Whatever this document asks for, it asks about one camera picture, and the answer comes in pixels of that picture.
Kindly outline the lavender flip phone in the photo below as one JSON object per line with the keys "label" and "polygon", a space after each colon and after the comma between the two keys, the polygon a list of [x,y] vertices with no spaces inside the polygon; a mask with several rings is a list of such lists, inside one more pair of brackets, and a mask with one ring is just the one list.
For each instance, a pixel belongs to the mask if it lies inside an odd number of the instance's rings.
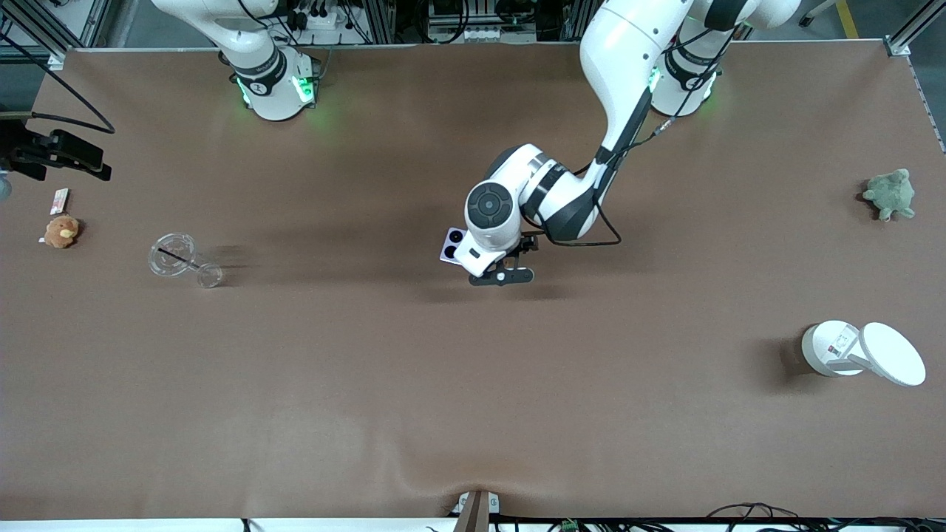
{"label": "lavender flip phone", "polygon": [[450,229],[447,230],[443,245],[440,247],[439,260],[441,262],[457,265],[460,264],[458,259],[456,259],[455,254],[465,235],[466,230],[460,229],[458,227],[450,227]]}

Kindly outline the brown plush toy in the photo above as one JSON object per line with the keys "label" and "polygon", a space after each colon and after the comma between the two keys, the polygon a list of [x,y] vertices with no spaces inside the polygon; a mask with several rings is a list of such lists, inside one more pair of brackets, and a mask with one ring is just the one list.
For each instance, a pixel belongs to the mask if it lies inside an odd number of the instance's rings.
{"label": "brown plush toy", "polygon": [[67,214],[55,216],[47,223],[44,235],[39,242],[55,249],[65,249],[73,245],[81,232],[81,221]]}

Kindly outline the clear plastic cup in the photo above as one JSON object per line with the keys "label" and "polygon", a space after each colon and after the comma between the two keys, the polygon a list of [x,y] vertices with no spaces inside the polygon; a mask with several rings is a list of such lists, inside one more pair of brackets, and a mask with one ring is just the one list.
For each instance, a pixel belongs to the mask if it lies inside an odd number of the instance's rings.
{"label": "clear plastic cup", "polygon": [[[200,268],[198,270],[186,268],[182,262],[176,262],[172,257],[160,253],[159,247],[186,259],[192,259]],[[198,251],[197,242],[189,233],[166,233],[165,236],[157,239],[149,253],[149,269],[155,275],[162,277],[179,277],[186,273],[193,273],[198,285],[204,289],[220,286],[224,280],[222,267]]]}

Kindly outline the brown table cover sheet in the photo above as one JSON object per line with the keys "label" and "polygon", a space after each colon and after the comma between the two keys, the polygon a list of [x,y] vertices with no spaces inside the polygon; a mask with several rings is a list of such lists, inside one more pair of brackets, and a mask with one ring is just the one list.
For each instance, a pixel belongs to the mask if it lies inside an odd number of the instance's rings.
{"label": "brown table cover sheet", "polygon": [[[605,199],[621,245],[439,260],[490,162],[583,166],[604,132],[574,45],[340,50],[269,123],[213,52],[75,52],[115,122],[104,183],[0,203],[0,519],[946,517],[946,156],[878,41],[741,41]],[[869,179],[906,168],[913,219]],[[81,221],[40,238],[55,192]],[[222,267],[157,276],[189,233]],[[919,386],[829,378],[808,327],[888,324]]]}

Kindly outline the long white power strip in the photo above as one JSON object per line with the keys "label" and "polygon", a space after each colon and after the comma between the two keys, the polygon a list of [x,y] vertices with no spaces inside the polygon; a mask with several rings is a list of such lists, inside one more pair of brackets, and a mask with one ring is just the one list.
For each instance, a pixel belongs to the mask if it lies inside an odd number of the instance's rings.
{"label": "long white power strip", "polygon": [[533,27],[470,26],[454,39],[456,28],[430,27],[429,39],[450,44],[533,44],[537,41]]}

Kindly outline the short white power strip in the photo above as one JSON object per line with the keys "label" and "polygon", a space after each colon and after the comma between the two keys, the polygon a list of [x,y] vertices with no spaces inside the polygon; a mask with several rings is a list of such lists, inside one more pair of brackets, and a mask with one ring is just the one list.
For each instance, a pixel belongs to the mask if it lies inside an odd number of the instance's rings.
{"label": "short white power strip", "polygon": [[297,7],[287,15],[287,25],[293,31],[335,30],[341,17],[334,4],[309,4]]}

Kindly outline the white chair base leg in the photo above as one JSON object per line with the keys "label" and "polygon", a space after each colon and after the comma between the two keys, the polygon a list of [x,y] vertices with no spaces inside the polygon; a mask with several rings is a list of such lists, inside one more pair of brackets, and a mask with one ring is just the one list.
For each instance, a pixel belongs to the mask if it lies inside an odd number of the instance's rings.
{"label": "white chair base leg", "polygon": [[800,19],[797,21],[797,25],[803,28],[810,27],[811,23],[813,23],[813,20],[815,20],[818,15],[824,13],[825,10],[831,9],[831,7],[833,7],[838,1],[839,0],[824,0],[819,4],[816,4],[815,6],[811,7],[810,10],[805,11],[805,13],[801,15]]}

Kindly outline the green plush turtle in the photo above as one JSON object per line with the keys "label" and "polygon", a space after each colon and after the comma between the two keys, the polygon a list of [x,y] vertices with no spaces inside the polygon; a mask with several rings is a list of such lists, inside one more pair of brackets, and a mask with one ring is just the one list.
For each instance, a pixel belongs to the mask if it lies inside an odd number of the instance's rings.
{"label": "green plush turtle", "polygon": [[916,212],[911,207],[915,189],[906,168],[875,176],[866,182],[861,196],[877,210],[878,221],[891,221],[893,216],[913,219]]}

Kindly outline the white bin with lid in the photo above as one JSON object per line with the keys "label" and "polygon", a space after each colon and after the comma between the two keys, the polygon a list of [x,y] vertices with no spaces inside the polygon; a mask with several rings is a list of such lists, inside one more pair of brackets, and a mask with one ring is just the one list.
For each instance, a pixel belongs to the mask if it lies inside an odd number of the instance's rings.
{"label": "white bin with lid", "polygon": [[829,378],[872,372],[903,387],[925,382],[925,362],[911,341],[888,324],[853,324],[828,320],[808,327],[801,352],[813,370]]}

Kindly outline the aluminium frame diagonal strut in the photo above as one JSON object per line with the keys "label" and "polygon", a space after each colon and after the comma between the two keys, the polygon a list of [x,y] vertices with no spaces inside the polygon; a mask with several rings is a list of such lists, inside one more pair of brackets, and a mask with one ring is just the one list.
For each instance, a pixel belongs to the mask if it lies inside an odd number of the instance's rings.
{"label": "aluminium frame diagonal strut", "polygon": [[885,35],[884,45],[888,56],[909,56],[909,44],[943,13],[946,13],[946,0],[923,0],[895,33]]}
{"label": "aluminium frame diagonal strut", "polygon": [[0,0],[0,64],[24,64],[33,56],[60,71],[71,44],[73,34],[43,0]]}

